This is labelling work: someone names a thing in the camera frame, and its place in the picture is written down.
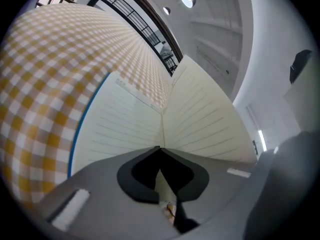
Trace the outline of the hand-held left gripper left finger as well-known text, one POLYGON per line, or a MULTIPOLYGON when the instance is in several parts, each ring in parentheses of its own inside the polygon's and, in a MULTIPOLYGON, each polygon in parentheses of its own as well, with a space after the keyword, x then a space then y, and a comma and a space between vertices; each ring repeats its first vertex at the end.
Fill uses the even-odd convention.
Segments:
POLYGON ((179 232, 165 218, 159 195, 132 170, 160 150, 149 147, 94 161, 38 204, 52 240, 172 240, 179 232))

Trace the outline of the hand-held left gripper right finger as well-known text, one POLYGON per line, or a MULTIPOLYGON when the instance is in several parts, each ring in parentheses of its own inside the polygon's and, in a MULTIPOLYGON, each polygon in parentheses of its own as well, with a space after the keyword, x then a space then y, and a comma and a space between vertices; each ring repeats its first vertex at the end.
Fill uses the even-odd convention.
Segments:
POLYGON ((200 157, 161 149, 160 171, 173 193, 175 219, 160 225, 162 240, 243 240, 252 204, 244 191, 249 179, 229 169, 250 173, 254 164, 200 157))

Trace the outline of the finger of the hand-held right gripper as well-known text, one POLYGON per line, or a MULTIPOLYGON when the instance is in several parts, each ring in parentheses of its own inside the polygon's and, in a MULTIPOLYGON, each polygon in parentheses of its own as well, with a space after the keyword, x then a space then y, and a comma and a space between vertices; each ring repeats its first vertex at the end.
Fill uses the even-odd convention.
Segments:
POLYGON ((274 150, 245 240, 311 240, 319 229, 320 133, 301 132, 274 150))

